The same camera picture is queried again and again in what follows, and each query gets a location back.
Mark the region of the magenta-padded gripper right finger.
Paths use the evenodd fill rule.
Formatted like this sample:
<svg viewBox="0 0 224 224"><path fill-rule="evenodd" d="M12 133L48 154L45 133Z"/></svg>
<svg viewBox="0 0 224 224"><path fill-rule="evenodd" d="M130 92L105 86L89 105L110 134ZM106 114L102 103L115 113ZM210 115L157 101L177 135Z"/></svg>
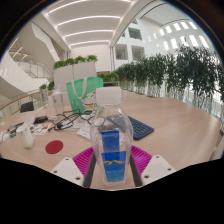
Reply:
<svg viewBox="0 0 224 224"><path fill-rule="evenodd" d="M152 156L136 146L131 148L130 165L136 187L145 186L175 172L161 155Z"/></svg>

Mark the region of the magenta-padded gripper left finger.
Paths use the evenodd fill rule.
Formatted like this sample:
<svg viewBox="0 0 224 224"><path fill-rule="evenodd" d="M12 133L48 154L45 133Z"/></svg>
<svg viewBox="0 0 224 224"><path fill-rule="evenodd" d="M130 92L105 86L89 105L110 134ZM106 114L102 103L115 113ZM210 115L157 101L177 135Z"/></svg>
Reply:
<svg viewBox="0 0 224 224"><path fill-rule="evenodd" d="M84 188L91 186L96 158L93 148L90 147L73 158L65 157L51 171L65 180Z"/></svg>

